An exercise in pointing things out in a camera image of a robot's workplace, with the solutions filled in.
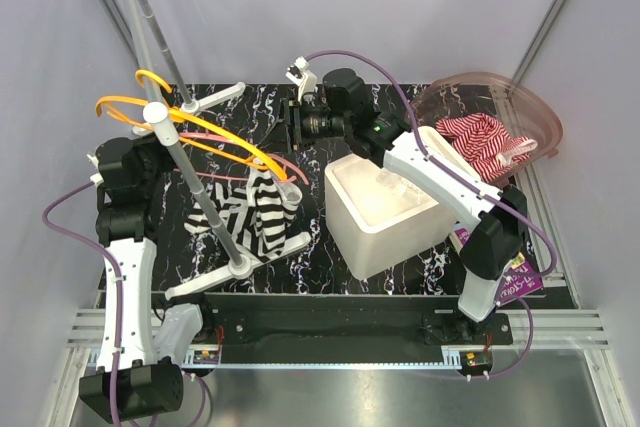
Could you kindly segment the yellow plastic hanger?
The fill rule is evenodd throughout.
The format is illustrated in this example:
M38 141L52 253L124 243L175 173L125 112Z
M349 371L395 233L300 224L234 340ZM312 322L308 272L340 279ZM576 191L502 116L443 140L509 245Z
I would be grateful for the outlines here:
M115 103L145 107L148 104L148 101L142 98L131 96L106 95L97 100L95 104L96 115L100 117L104 113L106 113L108 116L112 117L115 120L141 129L143 134L151 132L150 126L134 121L133 119L125 115L121 110L116 108L114 106ZM278 154L266 153L256 145L249 143L238 135L229 132L228 130L218 125L206 121L192 113L187 113L185 110L177 107L169 107L169 117L174 123L184 124L185 122L187 122L205 129L205 132L186 131L181 133L179 135L179 140L182 143L206 151L208 153L212 153L216 156L223 157L227 160L230 160L237 164L241 164L248 168L253 168L261 171L271 171L276 175L276 179L281 183L292 183L296 180L301 180L306 185L309 184L306 175L293 162L286 160L284 157L281 157ZM248 156L240 157L238 155L228 153L224 150L216 149L207 144L201 143L201 140L216 141L223 144L235 145L245 150L248 153Z

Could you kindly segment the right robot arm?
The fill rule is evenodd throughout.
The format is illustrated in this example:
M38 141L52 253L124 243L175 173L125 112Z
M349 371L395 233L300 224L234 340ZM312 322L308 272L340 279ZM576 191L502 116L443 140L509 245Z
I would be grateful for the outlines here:
M500 279L523 243L525 195L476 180L429 151L418 128L375 108L364 80L350 68L318 78L304 59L298 59L286 76L297 87L296 96L283 102L280 113L288 150L339 138L353 154L413 183L465 226L470 236L460 258L466 277L454 331L463 342L480 341L490 330L488 316L497 306Z

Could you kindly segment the red white striped tank top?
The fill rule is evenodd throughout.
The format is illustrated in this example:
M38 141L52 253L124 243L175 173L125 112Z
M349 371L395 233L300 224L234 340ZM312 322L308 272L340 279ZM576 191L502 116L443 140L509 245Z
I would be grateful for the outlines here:
M440 119L436 131L451 142L486 183L508 174L538 147L535 139L511 136L498 119L484 113Z

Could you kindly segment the black white striped tank top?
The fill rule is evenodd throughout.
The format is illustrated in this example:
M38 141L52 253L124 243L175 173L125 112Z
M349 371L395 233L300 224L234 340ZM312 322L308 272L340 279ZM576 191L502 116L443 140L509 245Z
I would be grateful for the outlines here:
M235 243L262 262L280 257L303 193L269 170L253 170L245 185L214 185L212 201Z

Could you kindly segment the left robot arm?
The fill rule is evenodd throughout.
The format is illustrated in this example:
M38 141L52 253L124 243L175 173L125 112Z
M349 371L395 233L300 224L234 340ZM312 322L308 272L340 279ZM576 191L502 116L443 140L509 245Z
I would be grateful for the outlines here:
M118 137L95 153L98 245L105 259L104 333L96 371L79 381L80 399L113 426L170 413L183 400L190 344L208 341L216 319L197 303L169 305L152 329L153 217L159 182L175 164L154 137Z

